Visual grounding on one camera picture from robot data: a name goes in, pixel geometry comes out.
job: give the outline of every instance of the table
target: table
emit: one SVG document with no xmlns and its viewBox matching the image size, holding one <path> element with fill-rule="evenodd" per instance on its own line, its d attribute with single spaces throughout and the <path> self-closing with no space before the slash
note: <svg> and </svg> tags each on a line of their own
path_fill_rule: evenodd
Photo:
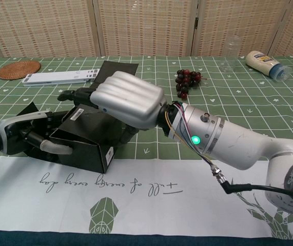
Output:
<svg viewBox="0 0 293 246">
<path fill-rule="evenodd" d="M 234 73 L 221 73 L 215 57 L 89 57 L 31 58 L 42 64 L 40 72 L 99 68 L 104 60 L 139 63 L 136 75 L 164 89 L 167 100 L 179 100 L 175 95 L 176 71 L 184 68 L 200 71 L 208 80 L 191 89 L 187 103 L 211 114 L 272 137 L 293 138 L 293 72 L 284 83 L 274 83 L 268 77 L 245 66 L 244 57 Z M 0 58 L 0 67 L 21 58 Z M 278 57 L 292 66 L 293 57 Z M 40 110 L 69 110 L 69 101 L 58 102 L 64 90 L 89 84 L 55 87 L 22 87 L 20 80 L 0 80 L 0 120 L 15 116 L 30 102 Z M 138 133 L 130 143 L 120 148 L 118 159 L 198 159 L 185 146 L 166 138 L 162 129 Z"/>
</svg>

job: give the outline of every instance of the white bottle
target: white bottle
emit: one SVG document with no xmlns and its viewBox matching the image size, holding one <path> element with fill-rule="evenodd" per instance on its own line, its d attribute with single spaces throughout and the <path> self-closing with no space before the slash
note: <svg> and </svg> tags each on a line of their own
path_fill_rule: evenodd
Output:
<svg viewBox="0 0 293 246">
<path fill-rule="evenodd" d="M 271 77 L 276 82 L 282 82 L 289 78 L 291 67 L 280 64 L 277 60 L 270 58 L 259 51 L 251 51 L 245 58 L 248 66 Z"/>
</svg>

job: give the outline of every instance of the woven coaster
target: woven coaster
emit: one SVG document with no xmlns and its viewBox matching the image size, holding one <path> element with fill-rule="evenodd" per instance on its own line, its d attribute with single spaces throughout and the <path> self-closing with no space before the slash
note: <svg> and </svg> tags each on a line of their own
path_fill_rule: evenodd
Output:
<svg viewBox="0 0 293 246">
<path fill-rule="evenodd" d="M 35 60 L 24 60 L 11 63 L 0 68 L 0 78 L 6 80 L 24 78 L 29 73 L 37 72 L 40 66 L 40 63 Z"/>
</svg>

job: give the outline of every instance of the black box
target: black box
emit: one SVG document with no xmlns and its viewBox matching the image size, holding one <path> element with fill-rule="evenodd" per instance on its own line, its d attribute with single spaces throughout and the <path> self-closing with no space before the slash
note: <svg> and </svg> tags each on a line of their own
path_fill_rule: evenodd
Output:
<svg viewBox="0 0 293 246">
<path fill-rule="evenodd" d="M 59 155 L 61 164 L 105 173 L 122 133 L 121 121 L 86 105 L 69 111 L 50 135 L 54 143 L 72 147 L 71 155 Z"/>
</svg>

